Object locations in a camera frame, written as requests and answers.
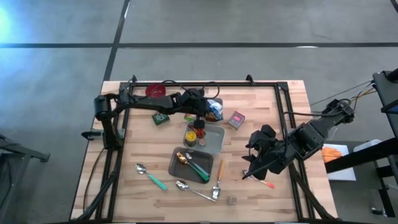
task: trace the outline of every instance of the jar lid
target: jar lid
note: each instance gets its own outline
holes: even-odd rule
[[[204,138],[199,139],[198,143],[200,146],[206,146],[206,140]]]
[[[193,131],[189,131],[185,135],[185,139],[187,141],[195,141],[197,139],[197,135]]]

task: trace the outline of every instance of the green-handled spoon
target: green-handled spoon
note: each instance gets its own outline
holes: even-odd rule
[[[181,153],[178,152],[178,153],[177,153],[177,157],[178,157],[179,161],[180,161],[182,164],[188,164],[190,167],[192,167],[192,169],[193,169],[194,171],[196,171],[196,172],[199,174],[199,176],[200,176],[203,180],[209,181],[209,177],[208,177],[206,174],[200,172],[200,170],[198,170],[194,165],[192,165],[191,163],[189,163],[188,160],[187,160],[187,158],[185,158]]]
[[[200,167],[196,162],[192,161],[192,156],[189,153],[185,153],[185,158],[188,159],[188,162],[193,164],[200,172],[204,173],[206,176],[210,176],[209,173],[207,173],[202,167]]]
[[[158,185],[162,190],[167,190],[167,186],[164,185],[160,180],[156,179],[153,175],[147,173],[147,169],[142,164],[136,164],[136,170],[140,174],[146,174],[156,185]]]

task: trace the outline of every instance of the green box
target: green box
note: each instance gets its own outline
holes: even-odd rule
[[[170,118],[166,114],[157,113],[157,114],[152,115],[152,119],[155,121],[156,125],[160,125],[160,124],[168,121]]]

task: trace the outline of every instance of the gold spoon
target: gold spoon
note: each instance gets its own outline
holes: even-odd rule
[[[199,175],[200,175],[200,177],[201,178],[203,178],[203,180],[205,180],[205,181],[209,181],[209,177],[207,176],[207,175],[205,175],[204,173],[202,173],[202,172],[200,172],[195,166],[193,166],[191,163],[189,163],[188,162],[188,159],[187,158],[185,158],[181,153],[177,153],[177,157],[178,157],[178,160],[182,163],[182,164],[188,164],[190,167],[192,167],[192,169],[194,170],[194,171],[196,171]]]

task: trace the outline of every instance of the concrete floor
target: concrete floor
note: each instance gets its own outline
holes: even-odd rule
[[[0,43],[112,43],[123,2],[0,1]],[[397,42],[397,21],[388,0],[132,0],[121,42]],[[13,223],[68,220],[87,145],[80,133],[91,126],[110,51],[0,49],[0,133],[51,153],[48,163],[30,164]],[[315,102],[397,68],[397,54],[385,47],[119,49],[111,80],[242,80],[249,73],[304,80]],[[380,107],[377,95],[362,98],[355,121],[333,139],[391,138]],[[333,189],[336,204],[345,190]],[[349,209],[339,216],[367,221],[361,213],[368,211]]]

